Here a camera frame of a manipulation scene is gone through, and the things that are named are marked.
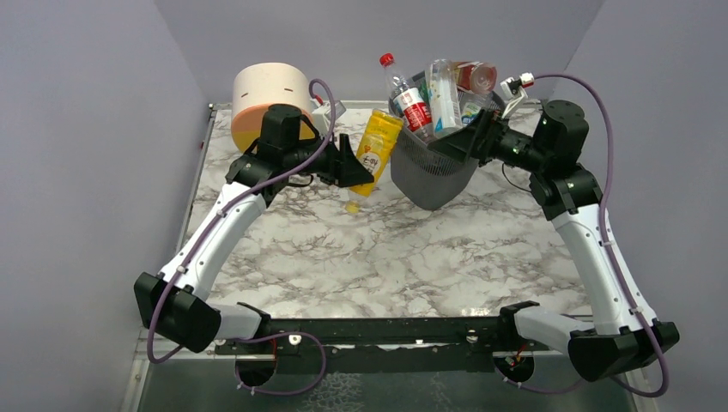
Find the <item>clear bottle red label front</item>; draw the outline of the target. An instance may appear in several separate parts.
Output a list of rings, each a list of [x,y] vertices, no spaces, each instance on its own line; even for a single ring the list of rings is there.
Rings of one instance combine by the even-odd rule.
[[[398,68],[391,53],[383,54],[379,58],[379,64],[385,72],[386,87],[395,113],[403,117],[407,129],[413,135],[424,143],[432,142],[432,117],[420,89]]]

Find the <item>clear bottle small label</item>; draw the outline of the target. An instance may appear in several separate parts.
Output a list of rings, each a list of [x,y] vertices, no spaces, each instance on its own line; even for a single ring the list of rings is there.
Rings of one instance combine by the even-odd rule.
[[[491,94],[462,94],[459,100],[462,125],[468,125],[481,110],[488,109],[491,101]]]

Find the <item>yellow drink bottle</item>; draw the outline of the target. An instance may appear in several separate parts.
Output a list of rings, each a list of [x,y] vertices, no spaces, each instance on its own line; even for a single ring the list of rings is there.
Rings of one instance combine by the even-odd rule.
[[[349,188],[349,199],[344,208],[351,214],[358,213],[361,204],[371,195],[385,169],[404,121],[379,109],[374,109],[361,137],[357,160],[373,175],[373,182]]]

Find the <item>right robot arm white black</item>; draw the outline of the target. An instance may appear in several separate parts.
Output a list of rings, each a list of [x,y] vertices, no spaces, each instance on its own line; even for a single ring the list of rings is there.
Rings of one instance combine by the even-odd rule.
[[[510,346],[535,341],[566,355],[582,379],[595,382],[650,365],[679,333],[658,319],[636,287],[612,235],[605,195],[579,163],[588,131],[580,106],[552,100],[531,135],[513,130],[500,112],[483,110],[428,148],[459,163],[498,160],[529,173],[531,195],[573,259],[592,320],[528,301],[501,309],[499,333]]]

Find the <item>clear bottle white blue label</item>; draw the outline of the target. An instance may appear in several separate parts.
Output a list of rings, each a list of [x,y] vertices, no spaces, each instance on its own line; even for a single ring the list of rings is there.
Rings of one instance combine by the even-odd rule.
[[[434,60],[426,72],[430,112],[436,138],[448,136],[463,127],[453,63]]]

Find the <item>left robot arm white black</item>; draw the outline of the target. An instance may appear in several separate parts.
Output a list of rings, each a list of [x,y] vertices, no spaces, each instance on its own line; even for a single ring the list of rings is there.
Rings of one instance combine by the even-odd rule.
[[[223,264],[251,224],[298,173],[316,175],[328,184],[351,187],[373,182],[357,160],[347,135],[315,134],[301,140],[300,130],[315,131],[296,106],[275,104],[262,118],[260,135],[228,169],[210,212],[175,257],[155,275],[142,273],[134,293],[148,352],[163,336],[199,353],[215,340],[251,340],[269,315],[247,304],[213,306],[211,288]]]

